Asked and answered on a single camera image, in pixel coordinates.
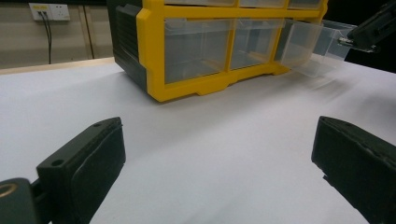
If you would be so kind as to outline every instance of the black cable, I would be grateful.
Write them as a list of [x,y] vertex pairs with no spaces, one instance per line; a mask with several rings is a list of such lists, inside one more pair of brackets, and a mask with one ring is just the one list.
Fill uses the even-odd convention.
[[50,19],[49,16],[47,15],[47,12],[44,12],[44,16],[47,19],[47,25],[49,27],[49,64],[51,64],[51,52],[52,52],[52,32],[50,30]]
[[46,32],[47,32],[47,39],[49,41],[49,64],[51,64],[51,51],[52,51],[52,32],[50,30],[50,20],[47,15],[47,12],[38,12],[38,15],[41,16],[41,19],[44,22],[44,26],[46,27]]

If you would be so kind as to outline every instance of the white tabletop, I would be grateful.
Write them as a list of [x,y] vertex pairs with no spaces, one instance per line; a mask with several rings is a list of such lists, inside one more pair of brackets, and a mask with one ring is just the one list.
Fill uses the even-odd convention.
[[257,77],[152,100],[114,63],[0,76],[0,180],[121,117],[127,162],[92,223],[367,223],[310,156],[320,115],[396,144],[396,74]]

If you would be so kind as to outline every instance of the beige wall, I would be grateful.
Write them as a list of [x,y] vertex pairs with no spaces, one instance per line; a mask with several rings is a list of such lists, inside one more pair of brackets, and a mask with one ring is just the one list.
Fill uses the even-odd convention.
[[[112,56],[106,7],[68,6],[70,21],[52,21],[52,63],[66,63]],[[88,30],[92,32],[89,39]],[[47,33],[34,21],[28,4],[0,3],[0,69],[46,64]]]

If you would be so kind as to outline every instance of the plastic drawer organizer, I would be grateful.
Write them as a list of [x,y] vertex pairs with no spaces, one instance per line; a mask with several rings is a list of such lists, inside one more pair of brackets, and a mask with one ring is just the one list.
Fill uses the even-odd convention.
[[333,70],[354,27],[322,21],[328,0],[108,0],[116,62],[158,101],[290,69]]

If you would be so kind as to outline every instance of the wall socket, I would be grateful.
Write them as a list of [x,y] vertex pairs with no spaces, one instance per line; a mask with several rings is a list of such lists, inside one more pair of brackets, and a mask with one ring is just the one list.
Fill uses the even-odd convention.
[[43,20],[38,12],[46,12],[50,21],[70,21],[67,5],[29,3],[29,6],[35,21]]

